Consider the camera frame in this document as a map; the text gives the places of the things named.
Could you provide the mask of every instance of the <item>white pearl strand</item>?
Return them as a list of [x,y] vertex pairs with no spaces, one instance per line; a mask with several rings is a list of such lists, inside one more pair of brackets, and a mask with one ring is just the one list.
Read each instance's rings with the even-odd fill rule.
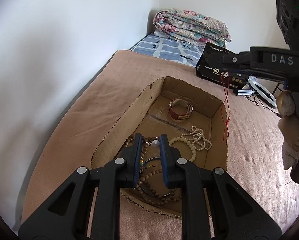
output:
[[[184,136],[192,135],[193,138],[184,138]],[[202,129],[197,128],[196,126],[192,126],[192,132],[191,133],[183,133],[180,137],[175,137],[172,140],[170,140],[168,143],[171,146],[174,142],[181,141],[186,143],[189,148],[192,150],[192,158],[190,159],[191,162],[193,162],[196,159],[196,151],[202,151],[202,150],[210,150],[212,143],[210,140],[207,140],[204,136],[204,132]],[[202,148],[198,149],[194,146],[194,144],[197,143]]]

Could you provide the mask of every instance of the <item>floral blanket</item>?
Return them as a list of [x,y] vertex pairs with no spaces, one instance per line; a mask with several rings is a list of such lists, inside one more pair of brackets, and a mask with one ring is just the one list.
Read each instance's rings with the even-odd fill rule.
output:
[[204,47],[207,42],[225,47],[225,41],[232,40],[225,23],[193,11],[166,8],[156,13],[153,23],[163,37],[199,47]]

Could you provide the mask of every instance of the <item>open cardboard box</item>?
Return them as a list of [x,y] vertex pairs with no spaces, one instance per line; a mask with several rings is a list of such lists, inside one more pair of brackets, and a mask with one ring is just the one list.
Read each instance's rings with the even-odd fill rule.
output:
[[[194,110],[190,117],[182,121],[175,121],[168,114],[169,102],[178,97],[192,102],[194,105]],[[185,111],[183,106],[175,106],[173,109],[180,113]],[[225,140],[223,140],[225,129],[223,119],[225,120],[226,118],[225,107],[222,107],[222,101],[215,96],[175,78],[160,78],[142,91],[109,131],[96,149],[91,160],[91,166],[93,169],[97,168],[97,163],[108,162],[119,156],[123,143],[131,134],[141,133],[145,138],[167,134],[168,139],[171,140],[174,137],[180,137],[183,133],[190,133],[191,127],[196,126],[203,129],[206,139],[212,142],[212,148],[209,151],[202,150],[197,152],[194,163],[198,167],[208,170],[216,167],[227,170],[226,133]],[[178,148],[183,158],[190,159],[192,157],[192,151],[185,143],[177,141],[172,147]],[[144,156],[144,161],[154,156],[160,156],[159,148],[149,146]],[[161,168],[159,160],[153,161],[151,164],[156,167],[145,169],[144,174],[149,173],[153,169]],[[164,186],[161,174],[150,177],[148,181],[160,195],[169,192]],[[170,202],[163,207],[153,207],[143,202],[136,190],[122,189],[121,194],[129,201],[140,205],[148,211],[181,217],[181,201]],[[152,201],[157,201],[156,198],[148,194],[145,195]],[[175,195],[180,195],[180,189],[176,190]]]

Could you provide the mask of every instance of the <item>black box with chinese characters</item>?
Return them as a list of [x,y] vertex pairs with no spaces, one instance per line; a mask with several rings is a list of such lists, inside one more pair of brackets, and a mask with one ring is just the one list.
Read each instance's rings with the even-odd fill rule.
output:
[[229,76],[229,87],[232,89],[242,89],[247,84],[249,76],[240,73],[227,73],[217,68],[214,68],[213,66],[209,66],[205,60],[205,57],[208,57],[208,55],[211,53],[228,53],[236,55],[228,49],[222,48],[220,46],[208,42],[205,46],[201,58],[198,60],[196,64],[196,75],[200,78],[207,79],[209,81],[223,86],[223,82],[221,79],[222,77],[225,87],[228,86],[227,82]]

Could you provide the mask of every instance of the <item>red leather bracelet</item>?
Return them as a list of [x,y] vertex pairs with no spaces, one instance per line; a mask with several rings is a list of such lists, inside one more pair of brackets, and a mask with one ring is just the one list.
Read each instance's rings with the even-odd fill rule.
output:
[[[185,106],[187,108],[187,112],[184,114],[177,114],[174,110],[173,110],[173,106],[175,105],[182,105]],[[174,120],[182,120],[182,119],[187,119],[189,118],[190,114],[193,111],[194,106],[183,100],[180,98],[175,98],[173,99],[170,103],[169,103],[169,109],[168,109],[168,113],[170,114],[171,118],[173,118]]]

